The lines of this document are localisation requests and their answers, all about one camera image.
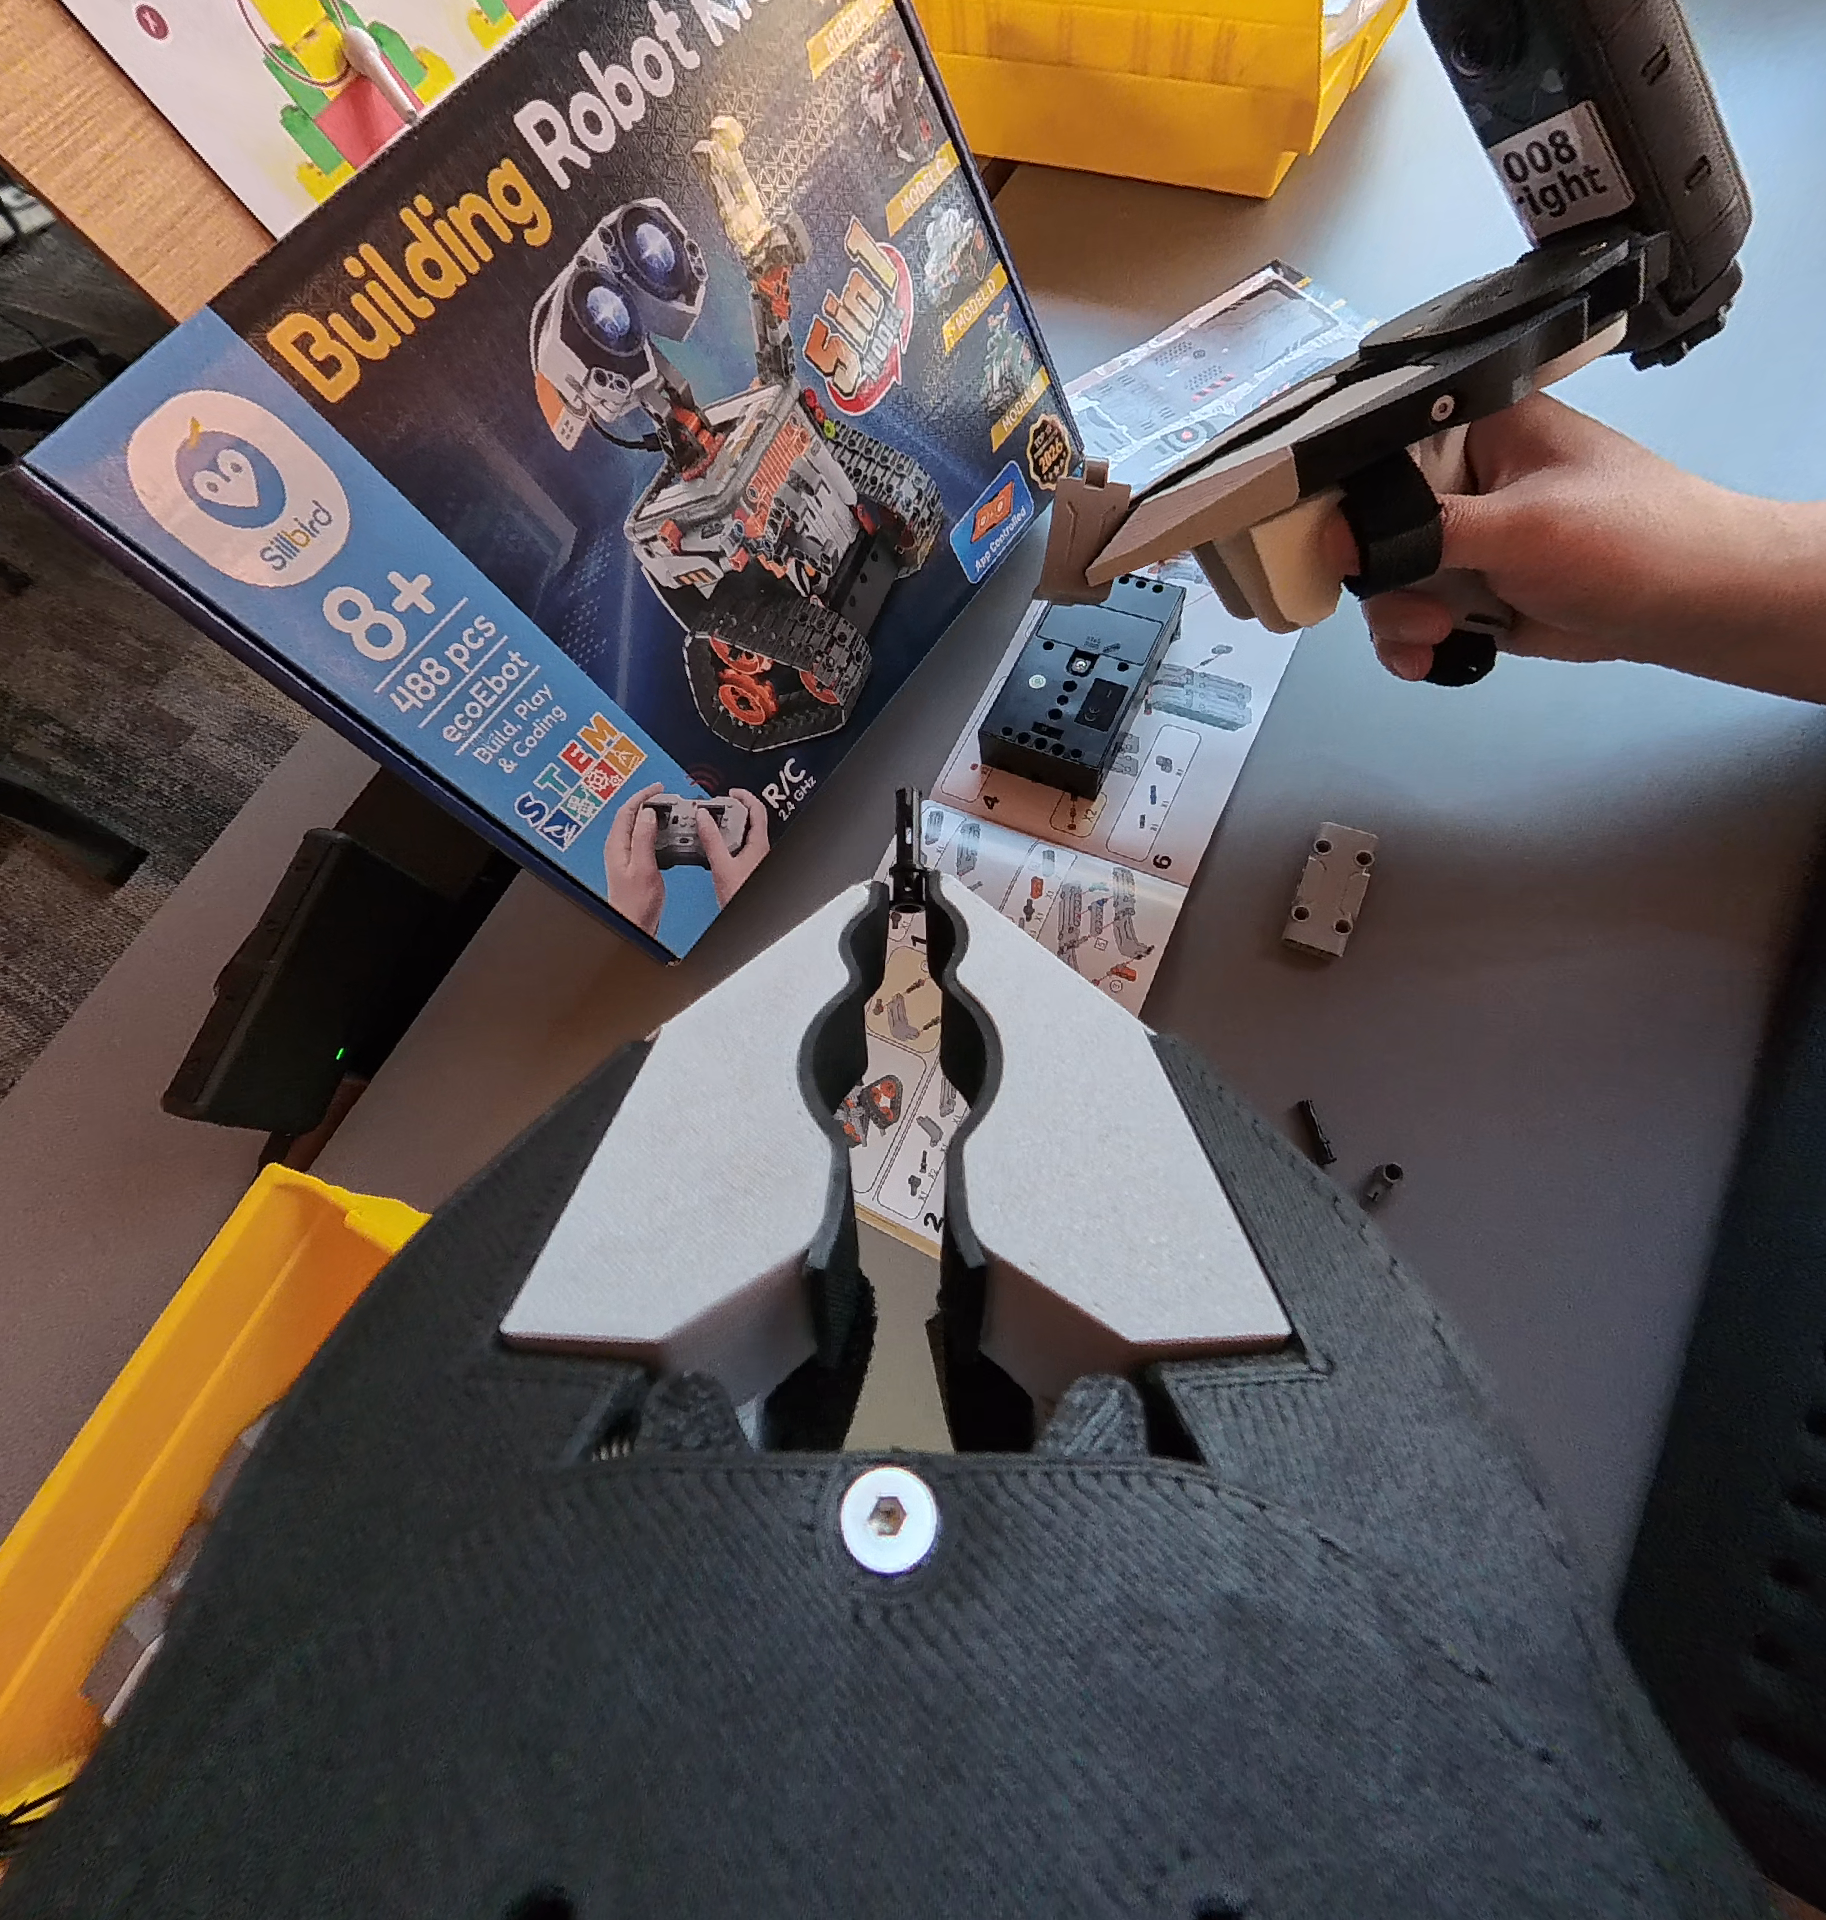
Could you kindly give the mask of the black electronic box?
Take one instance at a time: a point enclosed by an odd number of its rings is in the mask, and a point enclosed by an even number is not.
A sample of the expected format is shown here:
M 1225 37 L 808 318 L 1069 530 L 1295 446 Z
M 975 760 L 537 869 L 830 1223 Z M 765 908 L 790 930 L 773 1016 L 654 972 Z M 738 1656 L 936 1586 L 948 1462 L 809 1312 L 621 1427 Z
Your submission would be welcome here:
M 468 828 L 311 828 L 160 1093 L 178 1119 L 295 1140 L 371 1077 L 514 864 Z

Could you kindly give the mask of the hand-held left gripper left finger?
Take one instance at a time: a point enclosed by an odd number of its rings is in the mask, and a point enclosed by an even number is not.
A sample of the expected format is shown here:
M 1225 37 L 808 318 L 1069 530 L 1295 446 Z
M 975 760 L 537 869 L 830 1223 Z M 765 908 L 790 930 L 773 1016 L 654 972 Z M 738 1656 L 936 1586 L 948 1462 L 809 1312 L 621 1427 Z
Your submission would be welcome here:
M 837 1107 L 866 1069 L 887 885 L 853 885 L 667 1018 L 498 1321 L 532 1352 L 708 1374 L 765 1440 L 835 1450 L 876 1305 Z

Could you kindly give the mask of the white toy bricks box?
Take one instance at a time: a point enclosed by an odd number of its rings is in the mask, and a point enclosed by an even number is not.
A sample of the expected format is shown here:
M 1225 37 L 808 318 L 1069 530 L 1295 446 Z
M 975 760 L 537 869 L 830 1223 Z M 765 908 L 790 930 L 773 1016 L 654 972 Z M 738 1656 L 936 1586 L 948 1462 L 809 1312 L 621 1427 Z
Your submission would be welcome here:
M 289 234 L 537 4 L 69 4 L 272 234 Z

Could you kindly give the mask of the black battery box brick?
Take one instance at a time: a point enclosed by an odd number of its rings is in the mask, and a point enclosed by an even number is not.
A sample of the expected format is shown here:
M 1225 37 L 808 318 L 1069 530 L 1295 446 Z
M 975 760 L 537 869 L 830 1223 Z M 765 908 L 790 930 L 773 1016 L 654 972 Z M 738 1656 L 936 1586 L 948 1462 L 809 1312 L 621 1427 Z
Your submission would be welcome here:
M 1184 606 L 1187 587 L 1143 576 L 1045 603 L 977 728 L 982 765 L 1097 798 Z

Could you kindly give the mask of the grey panel brick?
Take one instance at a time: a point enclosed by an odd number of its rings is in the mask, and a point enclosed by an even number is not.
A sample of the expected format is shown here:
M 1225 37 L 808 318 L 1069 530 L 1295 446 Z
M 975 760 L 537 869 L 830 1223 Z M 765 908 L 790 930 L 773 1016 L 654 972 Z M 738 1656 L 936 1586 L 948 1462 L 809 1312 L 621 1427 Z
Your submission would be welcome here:
M 1340 958 L 1370 887 L 1379 840 L 1370 828 L 1321 822 L 1281 927 L 1281 940 L 1319 958 Z

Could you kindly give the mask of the grey desk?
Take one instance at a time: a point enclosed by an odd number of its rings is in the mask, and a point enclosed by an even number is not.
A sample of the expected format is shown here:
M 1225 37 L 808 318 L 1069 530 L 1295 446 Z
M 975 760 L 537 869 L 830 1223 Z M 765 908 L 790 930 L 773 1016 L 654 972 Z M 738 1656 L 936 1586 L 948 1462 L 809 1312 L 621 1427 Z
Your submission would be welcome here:
M 1722 335 L 1557 394 L 1721 483 L 1826 497 L 1826 4 L 1687 4 L 1755 222 Z M 1062 374 L 1285 257 L 1392 318 L 1519 247 L 1411 18 L 1269 201 L 1022 169 L 995 196 Z M 514 878 L 327 1140 L 318 1178 L 418 1207 L 621 1042 L 885 848 L 1036 577 L 1027 539 L 686 966 Z M 0 1541 L 253 1174 L 157 1093 L 300 828 L 369 765 L 307 728 L 0 1107 Z M 1380 836 L 1346 958 L 1278 940 L 1321 818 Z M 1471 1338 L 1604 1586 L 1645 1480 L 1808 869 L 1826 711 L 1655 668 L 1504 662 L 1411 688 L 1343 606 L 1300 639 L 1145 1016 L 1266 1119 L 1313 1100 L 1339 1178 Z

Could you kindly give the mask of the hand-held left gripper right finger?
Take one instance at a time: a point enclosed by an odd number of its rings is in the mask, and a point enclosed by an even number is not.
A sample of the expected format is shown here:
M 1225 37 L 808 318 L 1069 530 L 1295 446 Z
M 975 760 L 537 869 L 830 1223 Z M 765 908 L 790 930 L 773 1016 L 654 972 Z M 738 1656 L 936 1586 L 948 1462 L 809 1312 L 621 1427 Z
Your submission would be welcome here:
M 1079 1376 L 1290 1352 L 1154 1036 L 959 881 L 929 885 L 948 1150 L 929 1324 L 956 1450 L 1024 1450 Z

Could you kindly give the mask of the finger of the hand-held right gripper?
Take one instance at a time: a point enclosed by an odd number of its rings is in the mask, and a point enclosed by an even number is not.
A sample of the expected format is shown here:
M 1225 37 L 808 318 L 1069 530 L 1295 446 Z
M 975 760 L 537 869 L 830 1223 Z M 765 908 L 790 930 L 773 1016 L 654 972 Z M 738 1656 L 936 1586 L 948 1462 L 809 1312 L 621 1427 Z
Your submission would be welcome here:
M 1133 509 L 1126 482 L 1109 477 L 1105 459 L 1083 459 L 1079 474 L 1054 482 L 1040 598 L 1105 598 L 1112 577 L 1092 587 L 1087 573 Z
M 1266 629 L 1328 617 L 1340 569 L 1321 539 L 1343 477 L 1363 465 L 1361 420 L 1361 401 L 1315 401 L 1148 490 L 1087 459 L 1087 598 L 1102 598 L 1119 576 L 1191 552 L 1238 617 Z

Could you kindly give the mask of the yellow plastic bin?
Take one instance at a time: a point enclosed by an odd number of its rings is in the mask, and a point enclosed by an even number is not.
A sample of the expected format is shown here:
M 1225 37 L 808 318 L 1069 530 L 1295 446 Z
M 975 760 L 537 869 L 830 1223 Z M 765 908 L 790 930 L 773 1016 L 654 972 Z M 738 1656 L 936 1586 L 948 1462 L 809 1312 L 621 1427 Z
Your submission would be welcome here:
M 235 1434 L 418 1233 L 400 1198 L 267 1168 L 0 1546 L 0 1811 L 102 1733 L 82 1683 L 167 1566 Z
M 1266 198 L 1407 4 L 916 4 L 975 158 Z

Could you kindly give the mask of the grey sticker sheet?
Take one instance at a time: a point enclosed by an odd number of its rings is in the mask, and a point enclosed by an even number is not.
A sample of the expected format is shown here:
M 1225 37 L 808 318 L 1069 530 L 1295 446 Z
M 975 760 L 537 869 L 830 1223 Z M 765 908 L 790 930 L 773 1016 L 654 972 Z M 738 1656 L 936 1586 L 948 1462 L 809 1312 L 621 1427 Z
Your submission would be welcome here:
M 1343 359 L 1374 318 L 1269 261 L 1069 385 L 1089 459 L 1145 489 L 1295 383 Z

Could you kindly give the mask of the white instruction booklet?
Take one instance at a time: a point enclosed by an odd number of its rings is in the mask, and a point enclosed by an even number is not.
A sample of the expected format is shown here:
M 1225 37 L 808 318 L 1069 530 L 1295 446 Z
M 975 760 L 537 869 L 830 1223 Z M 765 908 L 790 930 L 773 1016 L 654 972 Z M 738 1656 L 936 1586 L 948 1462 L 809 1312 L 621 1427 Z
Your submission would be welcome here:
M 922 851 L 1027 938 L 1140 1012 L 1190 881 L 1215 840 L 1297 634 L 1230 614 L 1184 556 L 1143 576 L 1143 598 L 1184 598 L 1178 634 L 1124 704 L 1097 798 L 991 770 L 977 728 L 1053 611 L 1030 603 L 922 809 Z M 966 1100 L 942 1069 L 942 993 L 924 922 L 895 917 L 866 1002 L 868 1053 L 837 1112 L 857 1216 L 924 1251 L 944 1223 L 944 1162 Z

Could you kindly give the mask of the person's right hand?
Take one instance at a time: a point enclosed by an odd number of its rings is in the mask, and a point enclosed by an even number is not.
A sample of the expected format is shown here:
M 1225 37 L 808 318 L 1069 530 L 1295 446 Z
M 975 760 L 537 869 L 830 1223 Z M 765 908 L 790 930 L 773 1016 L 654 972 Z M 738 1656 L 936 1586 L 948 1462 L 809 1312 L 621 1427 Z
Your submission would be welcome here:
M 1516 610 L 1519 656 L 1668 664 L 1773 688 L 1760 583 L 1782 506 L 1695 477 L 1532 394 L 1469 425 L 1471 495 L 1448 495 L 1444 569 Z

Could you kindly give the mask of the blue robot kit box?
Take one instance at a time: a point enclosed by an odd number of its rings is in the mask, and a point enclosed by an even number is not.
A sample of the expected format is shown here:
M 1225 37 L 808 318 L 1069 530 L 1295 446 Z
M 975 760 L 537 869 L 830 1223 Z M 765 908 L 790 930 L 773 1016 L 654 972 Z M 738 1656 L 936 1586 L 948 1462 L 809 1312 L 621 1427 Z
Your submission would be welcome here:
M 684 958 L 1070 462 L 903 4 L 556 4 L 24 472 Z

